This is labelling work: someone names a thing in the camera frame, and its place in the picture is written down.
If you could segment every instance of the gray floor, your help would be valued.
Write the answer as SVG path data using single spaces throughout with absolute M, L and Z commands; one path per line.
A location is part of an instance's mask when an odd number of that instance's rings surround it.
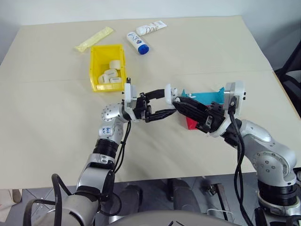
M 206 177 L 206 179 L 209 179 L 212 184 L 223 184 L 223 186 L 225 187 L 225 193 L 230 206 L 230 210 L 234 214 L 234 223 L 238 225 L 246 225 L 243 218 L 241 217 L 238 202 L 235 197 L 233 175 L 210 176 Z M 221 209 L 217 195 L 209 196 L 201 192 L 200 185 L 201 182 L 204 181 L 203 177 L 182 178 L 182 180 L 186 181 L 192 188 L 198 200 L 200 209 L 203 213 L 206 213 L 206 210 L 210 208 Z M 114 192 L 119 194 L 122 189 L 128 184 L 135 184 L 143 189 L 143 202 L 141 204 L 140 211 L 172 210 L 173 203 L 168 201 L 166 198 L 166 182 L 167 180 L 145 180 L 130 183 L 116 183 Z M 72 193 L 75 191 L 75 187 L 69 187 L 69 189 Z M 255 223 L 253 210 L 258 206 L 258 203 L 255 194 L 255 191 L 257 189 L 257 177 L 254 173 L 244 174 L 244 189 L 244 203 L 248 203 L 248 205 L 245 205 L 245 208 L 253 223 Z M 23 190 L 23 198 L 21 203 L 12 207 L 7 221 L 5 223 L 0 223 L 0 226 L 22 225 L 25 206 L 29 200 L 34 198 L 54 200 L 53 189 L 37 188 Z M 52 207 L 48 205 L 35 204 L 32 208 L 32 221 L 35 221 L 40 216 L 43 216 L 51 208 Z M 222 213 L 211 211 L 210 214 L 223 219 Z M 96 225 L 102 226 L 104 225 L 104 222 L 106 222 L 106 218 L 101 214 L 97 214 Z

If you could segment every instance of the yellow plastic bin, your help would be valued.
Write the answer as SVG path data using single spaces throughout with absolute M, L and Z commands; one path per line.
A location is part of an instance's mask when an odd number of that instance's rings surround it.
M 98 83 L 98 78 L 109 69 L 111 60 L 120 60 L 121 68 L 117 70 L 121 83 Z M 90 60 L 90 80 L 94 92 L 123 91 L 127 75 L 125 69 L 126 59 L 121 44 L 92 46 Z

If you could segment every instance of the white bottle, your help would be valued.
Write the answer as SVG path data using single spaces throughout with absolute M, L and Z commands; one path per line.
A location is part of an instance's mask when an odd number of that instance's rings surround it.
M 135 47 L 135 49 L 141 55 L 146 54 L 149 51 L 149 47 L 135 32 L 128 33 L 127 40 Z
M 156 30 L 159 30 L 164 27 L 167 27 L 167 25 L 159 20 L 159 21 L 156 21 L 149 25 L 143 25 L 143 26 L 137 27 L 136 32 L 138 35 L 142 36 L 142 35 L 145 35 L 145 34 L 148 34 L 151 32 L 155 32 Z

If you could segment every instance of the blue bottle cap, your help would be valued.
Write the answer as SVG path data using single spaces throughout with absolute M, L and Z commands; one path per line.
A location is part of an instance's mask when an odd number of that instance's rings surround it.
M 148 51 L 149 51 L 149 47 L 146 45 L 146 44 L 143 44 L 141 46 L 139 46 L 138 48 L 138 52 L 143 55 L 143 54 L 146 54 Z

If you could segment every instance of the table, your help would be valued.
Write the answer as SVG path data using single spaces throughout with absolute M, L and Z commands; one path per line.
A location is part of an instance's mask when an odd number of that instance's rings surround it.
M 53 173 L 76 184 L 97 140 L 101 110 L 123 98 L 119 92 L 93 93 L 89 51 L 73 49 L 105 26 L 115 32 L 98 44 L 123 44 L 138 92 L 169 82 L 179 90 L 217 91 L 226 82 L 244 81 L 240 118 L 296 150 L 301 166 L 301 121 L 242 18 L 164 18 L 168 27 L 143 36 L 150 51 L 140 56 L 126 34 L 155 20 L 21 27 L 0 66 L 0 189 L 51 186 Z M 165 107 L 163 100 L 151 103 L 154 110 Z M 115 181 L 230 174 L 235 166 L 236 151 L 222 138 L 187 130 L 176 113 L 132 124 Z M 242 170 L 253 171 L 248 160 Z

